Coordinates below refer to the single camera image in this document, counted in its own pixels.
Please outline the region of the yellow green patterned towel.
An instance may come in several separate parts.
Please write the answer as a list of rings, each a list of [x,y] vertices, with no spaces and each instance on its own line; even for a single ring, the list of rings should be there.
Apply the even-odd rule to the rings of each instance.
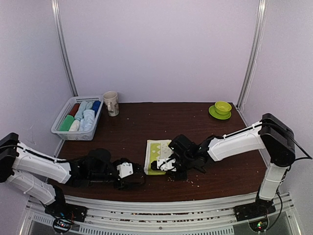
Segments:
[[[144,172],[146,175],[164,175],[165,171],[151,169],[151,163],[170,157],[173,151],[168,147],[172,140],[147,140]]]

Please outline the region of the light blue towel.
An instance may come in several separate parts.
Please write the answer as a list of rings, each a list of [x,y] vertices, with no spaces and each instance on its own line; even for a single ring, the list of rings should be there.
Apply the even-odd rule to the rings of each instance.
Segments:
[[[83,119],[80,121],[79,131],[86,132],[92,129],[95,120],[95,111],[87,109],[83,112]]]
[[[79,105],[79,108],[74,116],[75,120],[81,120],[83,119],[83,112],[84,110],[86,109],[86,106],[87,106],[87,102],[86,101],[82,101]]]

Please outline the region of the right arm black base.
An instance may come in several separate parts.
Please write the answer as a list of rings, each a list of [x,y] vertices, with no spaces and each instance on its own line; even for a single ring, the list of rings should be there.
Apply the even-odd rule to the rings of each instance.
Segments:
[[[234,207],[234,214],[236,216],[237,222],[252,220],[258,217],[266,217],[268,214],[274,212],[276,212],[276,208],[274,205],[266,207],[264,205],[258,205],[256,203],[249,203]]]

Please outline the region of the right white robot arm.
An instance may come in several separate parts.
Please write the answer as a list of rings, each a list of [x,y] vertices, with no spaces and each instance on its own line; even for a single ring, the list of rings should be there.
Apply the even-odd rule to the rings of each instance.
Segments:
[[[239,131],[222,136],[210,135],[200,144],[185,135],[176,136],[169,144],[172,155],[165,160],[163,171],[179,177],[190,169],[205,173],[207,163],[216,163],[249,152],[267,152],[270,157],[265,176],[259,186],[251,212],[261,216],[272,205],[276,191],[288,168],[295,162],[294,132],[270,113]]]

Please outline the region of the green cup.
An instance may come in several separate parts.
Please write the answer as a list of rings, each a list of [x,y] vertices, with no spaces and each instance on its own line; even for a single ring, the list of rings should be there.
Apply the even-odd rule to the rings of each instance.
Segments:
[[[216,112],[220,115],[227,115],[232,110],[232,106],[228,102],[225,102],[225,101],[217,101],[214,106],[215,106]]]

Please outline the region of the rolled white towel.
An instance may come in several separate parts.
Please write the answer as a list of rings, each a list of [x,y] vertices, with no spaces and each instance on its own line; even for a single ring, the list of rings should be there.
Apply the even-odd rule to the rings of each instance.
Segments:
[[[80,129],[80,121],[75,119],[74,122],[71,124],[69,131],[70,132],[77,132]]]

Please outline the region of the white plastic basket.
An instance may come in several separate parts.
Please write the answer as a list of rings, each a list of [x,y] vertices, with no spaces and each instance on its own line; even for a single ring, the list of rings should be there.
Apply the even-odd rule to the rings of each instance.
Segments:
[[[54,121],[51,132],[67,141],[91,141],[103,103],[100,95],[70,98]]]

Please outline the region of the rolled dark blue towel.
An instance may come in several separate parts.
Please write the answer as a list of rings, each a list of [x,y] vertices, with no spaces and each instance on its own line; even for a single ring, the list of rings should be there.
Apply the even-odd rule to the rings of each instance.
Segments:
[[[93,105],[92,105],[92,110],[94,110],[94,114],[97,115],[97,112],[100,108],[100,105],[101,105],[101,101],[97,100],[97,101],[94,101],[93,102]]]

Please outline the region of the beige ceramic mug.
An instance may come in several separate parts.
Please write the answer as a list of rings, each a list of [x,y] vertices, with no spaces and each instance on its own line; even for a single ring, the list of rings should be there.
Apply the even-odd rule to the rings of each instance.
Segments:
[[[103,94],[103,100],[110,117],[119,115],[118,93],[109,91]]]

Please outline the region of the rolled light blue towel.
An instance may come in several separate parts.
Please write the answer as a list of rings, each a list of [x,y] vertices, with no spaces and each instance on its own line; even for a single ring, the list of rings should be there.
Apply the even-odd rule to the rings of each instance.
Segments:
[[[79,108],[74,116],[75,120],[81,120],[83,119],[83,112],[84,110],[86,109],[86,106],[87,106],[87,102],[86,101],[82,101],[79,105]]]

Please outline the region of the rolled pale teal towel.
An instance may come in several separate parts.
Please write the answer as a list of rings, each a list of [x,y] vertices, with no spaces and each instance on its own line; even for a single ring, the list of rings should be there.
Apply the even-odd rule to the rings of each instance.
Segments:
[[[91,110],[92,107],[93,107],[93,102],[88,102],[88,103],[86,104],[86,110]]]

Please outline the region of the rolled brown towel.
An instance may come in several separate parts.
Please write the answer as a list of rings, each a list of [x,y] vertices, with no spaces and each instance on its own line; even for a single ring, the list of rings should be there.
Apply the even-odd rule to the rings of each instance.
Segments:
[[[79,109],[80,103],[75,103],[73,105],[73,107],[71,108],[70,112],[68,113],[68,115],[75,117],[78,109]]]

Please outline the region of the aluminium front rail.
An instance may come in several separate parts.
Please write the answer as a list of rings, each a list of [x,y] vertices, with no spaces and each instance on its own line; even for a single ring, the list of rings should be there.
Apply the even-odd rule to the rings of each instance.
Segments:
[[[75,222],[66,235],[304,235],[288,193],[276,223],[254,232],[253,219],[238,221],[235,206],[252,203],[256,193],[182,202],[118,202],[66,196],[67,202],[87,207],[84,222]],[[56,235],[53,217],[30,198],[18,235]]]

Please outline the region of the right aluminium frame post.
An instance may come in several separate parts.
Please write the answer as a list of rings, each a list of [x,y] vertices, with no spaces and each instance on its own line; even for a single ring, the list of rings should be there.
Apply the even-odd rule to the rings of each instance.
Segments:
[[[256,17],[256,24],[254,30],[254,36],[252,40],[252,46],[250,51],[250,56],[245,72],[245,77],[243,81],[243,85],[241,88],[241,92],[237,102],[237,108],[239,110],[244,109],[244,105],[246,103],[248,93],[250,91],[250,87],[252,84],[253,76],[256,69],[256,61],[257,55],[260,50],[261,40],[264,32],[264,24],[266,19],[266,10],[267,10],[267,0],[260,0],[258,5],[258,12]]]

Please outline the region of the left aluminium frame post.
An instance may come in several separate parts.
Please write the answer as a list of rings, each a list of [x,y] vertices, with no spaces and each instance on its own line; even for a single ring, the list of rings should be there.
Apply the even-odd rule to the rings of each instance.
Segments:
[[[67,48],[66,48],[66,42],[65,42],[65,37],[64,37],[64,32],[63,32],[63,27],[62,27],[62,19],[61,19],[61,14],[60,14],[60,7],[59,7],[59,1],[58,0],[52,0],[51,1],[51,6],[52,6],[52,14],[55,22],[55,27],[58,35],[58,41],[59,41],[59,46],[61,50],[61,59],[65,68],[65,73],[67,76],[67,80],[69,83],[69,87],[71,90],[71,93],[73,96],[78,96],[78,91],[75,85],[72,69],[70,66],[70,61],[67,53]]]

